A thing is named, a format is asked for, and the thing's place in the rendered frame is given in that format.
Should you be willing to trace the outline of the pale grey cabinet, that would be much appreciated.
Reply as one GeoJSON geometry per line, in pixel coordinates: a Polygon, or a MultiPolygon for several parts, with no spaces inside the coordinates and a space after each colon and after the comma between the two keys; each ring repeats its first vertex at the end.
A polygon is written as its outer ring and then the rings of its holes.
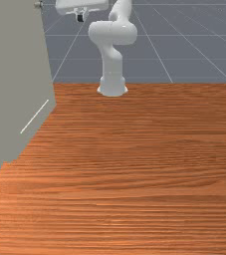
{"type": "Polygon", "coordinates": [[[42,8],[43,0],[0,0],[0,168],[56,105],[42,8]]]}

